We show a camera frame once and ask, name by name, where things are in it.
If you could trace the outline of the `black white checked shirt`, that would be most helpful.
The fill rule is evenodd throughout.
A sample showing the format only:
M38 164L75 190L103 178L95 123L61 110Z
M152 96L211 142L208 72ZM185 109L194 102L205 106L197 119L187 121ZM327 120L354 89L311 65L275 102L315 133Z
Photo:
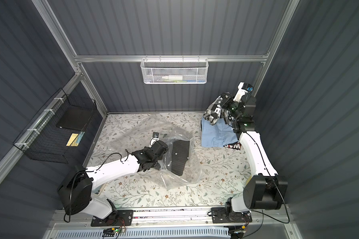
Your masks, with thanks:
M231 94L228 92L219 95L204 112L204 119L211 125L215 125L219 119L224 119L224 122L228 124L230 98Z

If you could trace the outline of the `light blue shirt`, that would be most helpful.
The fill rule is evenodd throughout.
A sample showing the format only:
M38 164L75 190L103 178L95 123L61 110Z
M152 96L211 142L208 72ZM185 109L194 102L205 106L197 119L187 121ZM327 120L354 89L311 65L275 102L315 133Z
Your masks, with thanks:
M201 130L202 147L224 147L225 145L238 142L232 127L226 124L224 119L218 119L216 124L211 125L209 121L202 118Z

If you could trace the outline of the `clear plastic vacuum bag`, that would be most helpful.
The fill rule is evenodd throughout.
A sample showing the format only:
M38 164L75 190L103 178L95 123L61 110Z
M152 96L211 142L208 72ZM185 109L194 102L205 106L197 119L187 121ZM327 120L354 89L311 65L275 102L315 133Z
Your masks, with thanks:
M200 166L194 151L194 136L185 129L182 129L161 117L150 116L142 120L132 129L111 140L108 149L111 152L117 152L122 154L122 156L127 156L127 153L141 150L144 147L150 147L150 140L153 132L159 133L160 140L166 143L169 149L163 156L163 159L158 161L161 166L160 170L151 168L145 172L140 171L138 174L166 189L174 189L198 183L202 176L202 167ZM190 141L189 158L186 162L182 176L177 176L171 172L171 154L173 142L175 140Z

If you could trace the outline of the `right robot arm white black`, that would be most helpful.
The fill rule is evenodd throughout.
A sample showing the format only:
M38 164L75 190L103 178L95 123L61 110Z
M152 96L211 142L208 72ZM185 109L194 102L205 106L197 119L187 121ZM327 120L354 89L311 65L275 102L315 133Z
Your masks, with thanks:
M221 107L227 113L227 122L243 146L251 171L243 192L229 199L227 204L230 211L243 213L256 209L280 209L285 205L288 182L272 166L262 145L260 133L255 129L252 115L255 98L245 100L243 96L237 102L230 93L223 93L221 97Z

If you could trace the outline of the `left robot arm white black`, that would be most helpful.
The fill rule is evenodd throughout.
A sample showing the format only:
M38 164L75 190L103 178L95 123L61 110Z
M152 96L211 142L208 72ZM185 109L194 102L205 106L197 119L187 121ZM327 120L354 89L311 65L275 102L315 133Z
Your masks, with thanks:
M68 172L57 189L67 216L86 213L105 219L117 209L110 200L99 198L93 189L123 176L147 171L158 165L169 147L159 140L150 147L127 153L127 156L100 166L76 166Z

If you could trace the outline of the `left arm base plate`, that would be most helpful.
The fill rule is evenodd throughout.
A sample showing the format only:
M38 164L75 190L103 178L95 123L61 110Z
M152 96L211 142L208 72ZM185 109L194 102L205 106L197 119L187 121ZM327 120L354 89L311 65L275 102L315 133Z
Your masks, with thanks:
M130 226L133 220L133 210L118 210L117 213L111 213L105 219L93 216L92 227L120 227Z

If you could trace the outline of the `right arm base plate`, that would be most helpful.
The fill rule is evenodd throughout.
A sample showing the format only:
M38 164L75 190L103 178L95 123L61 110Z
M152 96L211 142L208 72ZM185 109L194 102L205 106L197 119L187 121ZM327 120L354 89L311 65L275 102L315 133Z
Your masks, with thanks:
M249 212L228 212L223 207L213 207L210 212L207 213L214 224L226 224L226 223L242 223L249 224L252 222L252 217Z

